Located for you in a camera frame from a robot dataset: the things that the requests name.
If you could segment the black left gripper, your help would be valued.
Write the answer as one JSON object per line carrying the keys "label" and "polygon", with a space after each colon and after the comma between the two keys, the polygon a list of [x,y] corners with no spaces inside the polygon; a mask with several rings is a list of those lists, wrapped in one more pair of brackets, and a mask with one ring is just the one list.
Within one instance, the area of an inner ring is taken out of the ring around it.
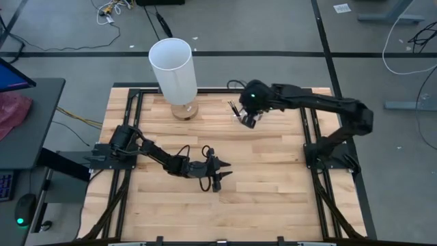
{"label": "black left gripper", "polygon": [[202,155],[206,158],[204,162],[193,161],[188,164],[188,177],[198,178],[199,185],[203,192],[207,192],[212,189],[213,192],[219,192],[221,190],[221,184],[219,180],[232,174],[232,172],[221,172],[220,167],[229,167],[231,164],[219,160],[215,156],[214,149],[211,147],[203,147]]}

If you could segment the white shade wooden base lamp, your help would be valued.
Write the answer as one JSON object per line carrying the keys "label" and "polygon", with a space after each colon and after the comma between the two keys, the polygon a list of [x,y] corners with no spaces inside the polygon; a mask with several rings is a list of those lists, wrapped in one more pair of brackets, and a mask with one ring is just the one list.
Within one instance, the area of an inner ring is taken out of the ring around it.
{"label": "white shade wooden base lamp", "polygon": [[151,47],[148,59],[173,116],[178,120],[193,119],[199,106],[190,45],[179,38],[166,38]]}

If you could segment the black power adapter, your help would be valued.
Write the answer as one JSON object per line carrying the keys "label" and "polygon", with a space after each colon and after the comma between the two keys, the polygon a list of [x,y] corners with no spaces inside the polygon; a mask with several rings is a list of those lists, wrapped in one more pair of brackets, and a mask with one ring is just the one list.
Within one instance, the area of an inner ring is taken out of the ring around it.
{"label": "black power adapter", "polygon": [[160,15],[158,12],[156,12],[156,18],[158,20],[158,22],[160,23],[160,26],[162,27],[163,31],[165,32],[165,34],[167,35],[168,38],[172,38],[173,34],[171,32],[170,27],[168,26],[167,22],[165,21],[165,19],[163,18],[162,15]]}

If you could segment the black box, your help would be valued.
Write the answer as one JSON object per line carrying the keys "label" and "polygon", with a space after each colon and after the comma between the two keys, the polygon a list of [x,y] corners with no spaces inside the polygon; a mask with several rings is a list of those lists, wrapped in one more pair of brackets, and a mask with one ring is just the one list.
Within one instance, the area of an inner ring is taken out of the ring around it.
{"label": "black box", "polygon": [[186,0],[135,0],[137,5],[184,5]]}

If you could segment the black side desk leg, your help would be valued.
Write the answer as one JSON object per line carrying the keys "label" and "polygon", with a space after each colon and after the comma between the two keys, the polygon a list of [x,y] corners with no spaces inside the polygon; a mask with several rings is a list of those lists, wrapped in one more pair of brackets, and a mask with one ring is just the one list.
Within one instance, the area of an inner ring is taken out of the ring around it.
{"label": "black side desk leg", "polygon": [[36,200],[30,233],[38,233],[48,204],[69,204],[79,200],[79,191],[89,182],[89,169],[79,161],[80,152],[40,151],[35,167],[44,168],[44,177]]}

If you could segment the blue-grey desk foot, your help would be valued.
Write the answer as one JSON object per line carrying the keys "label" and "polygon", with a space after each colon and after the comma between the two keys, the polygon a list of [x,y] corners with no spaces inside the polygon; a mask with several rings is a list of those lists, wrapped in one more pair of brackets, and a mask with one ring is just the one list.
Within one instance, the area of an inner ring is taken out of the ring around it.
{"label": "blue-grey desk foot", "polygon": [[385,14],[359,14],[357,20],[360,22],[380,24],[419,24],[425,20],[422,16],[406,13],[413,1],[414,0],[399,0],[393,8]]}
{"label": "blue-grey desk foot", "polygon": [[437,100],[386,101],[384,108],[389,110],[437,111]]}

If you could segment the grey side desk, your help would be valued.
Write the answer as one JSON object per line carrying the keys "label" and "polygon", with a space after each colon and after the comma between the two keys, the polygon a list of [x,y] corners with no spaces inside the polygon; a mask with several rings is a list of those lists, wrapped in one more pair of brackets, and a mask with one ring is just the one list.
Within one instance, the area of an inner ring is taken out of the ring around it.
{"label": "grey side desk", "polygon": [[32,104],[23,123],[0,141],[0,169],[31,169],[38,162],[66,80],[39,78],[35,82],[35,87],[18,91]]}

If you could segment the black computer mouse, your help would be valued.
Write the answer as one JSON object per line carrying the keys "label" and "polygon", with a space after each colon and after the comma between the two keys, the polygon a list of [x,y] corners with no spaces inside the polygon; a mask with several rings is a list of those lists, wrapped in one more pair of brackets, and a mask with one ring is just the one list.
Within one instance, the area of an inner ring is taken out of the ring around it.
{"label": "black computer mouse", "polygon": [[36,211],[36,196],[27,193],[20,197],[14,210],[16,224],[20,227],[29,226]]}

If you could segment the dark computer keyboard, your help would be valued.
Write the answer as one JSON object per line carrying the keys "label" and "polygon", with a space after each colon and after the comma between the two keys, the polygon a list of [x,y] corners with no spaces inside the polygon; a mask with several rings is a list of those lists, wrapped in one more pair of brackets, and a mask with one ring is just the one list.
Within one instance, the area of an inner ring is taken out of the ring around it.
{"label": "dark computer keyboard", "polygon": [[13,170],[0,170],[0,202],[13,198],[15,176],[16,172]]}

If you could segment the pink cloth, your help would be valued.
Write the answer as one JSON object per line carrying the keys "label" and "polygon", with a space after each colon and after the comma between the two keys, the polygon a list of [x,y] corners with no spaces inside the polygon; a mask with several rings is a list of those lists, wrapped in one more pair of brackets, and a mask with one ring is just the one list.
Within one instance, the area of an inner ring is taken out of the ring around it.
{"label": "pink cloth", "polygon": [[32,102],[18,92],[0,93],[0,141],[24,121]]}

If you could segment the blue screen monitor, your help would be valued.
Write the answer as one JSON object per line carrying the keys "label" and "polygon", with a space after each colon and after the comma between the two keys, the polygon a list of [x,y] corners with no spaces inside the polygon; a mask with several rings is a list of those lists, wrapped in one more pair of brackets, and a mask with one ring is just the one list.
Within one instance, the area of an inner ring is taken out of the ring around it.
{"label": "blue screen monitor", "polygon": [[0,58],[0,92],[35,87],[36,82]]}

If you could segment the black aluminium table frame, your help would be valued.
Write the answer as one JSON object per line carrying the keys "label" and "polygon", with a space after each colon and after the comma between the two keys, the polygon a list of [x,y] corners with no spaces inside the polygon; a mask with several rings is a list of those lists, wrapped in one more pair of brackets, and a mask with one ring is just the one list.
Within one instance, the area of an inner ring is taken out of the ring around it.
{"label": "black aluminium table frame", "polygon": [[295,246],[344,236],[334,227],[326,205],[313,188],[313,172],[302,147],[339,127],[334,113],[306,110],[273,111],[249,129],[233,121],[227,101],[238,95],[219,88],[200,89],[199,112],[193,120],[176,120],[167,101],[156,92],[134,104],[145,136],[175,154],[191,147],[190,158],[202,160],[209,145],[230,163],[218,193],[203,192],[196,179],[166,174],[141,156],[132,171],[125,209],[115,211],[109,235],[145,246]]}

